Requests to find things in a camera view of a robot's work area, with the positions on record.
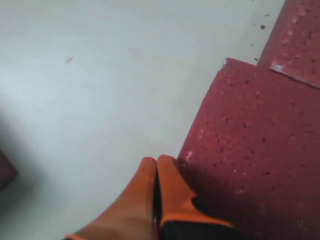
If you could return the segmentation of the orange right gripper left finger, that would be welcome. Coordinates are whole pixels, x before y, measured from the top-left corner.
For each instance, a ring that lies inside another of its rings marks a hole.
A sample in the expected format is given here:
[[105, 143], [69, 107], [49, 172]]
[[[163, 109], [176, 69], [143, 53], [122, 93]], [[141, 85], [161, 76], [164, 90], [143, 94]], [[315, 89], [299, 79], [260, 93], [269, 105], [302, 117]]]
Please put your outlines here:
[[157, 163], [144, 157], [118, 198], [96, 219], [66, 240], [153, 240]]

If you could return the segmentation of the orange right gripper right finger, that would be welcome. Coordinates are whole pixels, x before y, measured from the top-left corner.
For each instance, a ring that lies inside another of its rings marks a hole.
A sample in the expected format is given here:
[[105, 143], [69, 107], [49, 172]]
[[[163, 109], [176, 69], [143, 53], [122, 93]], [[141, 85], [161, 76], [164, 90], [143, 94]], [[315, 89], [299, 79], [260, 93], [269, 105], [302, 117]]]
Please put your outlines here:
[[234, 240], [231, 223], [199, 211], [197, 195], [181, 176], [177, 160], [169, 155], [157, 159], [161, 199], [161, 240]]

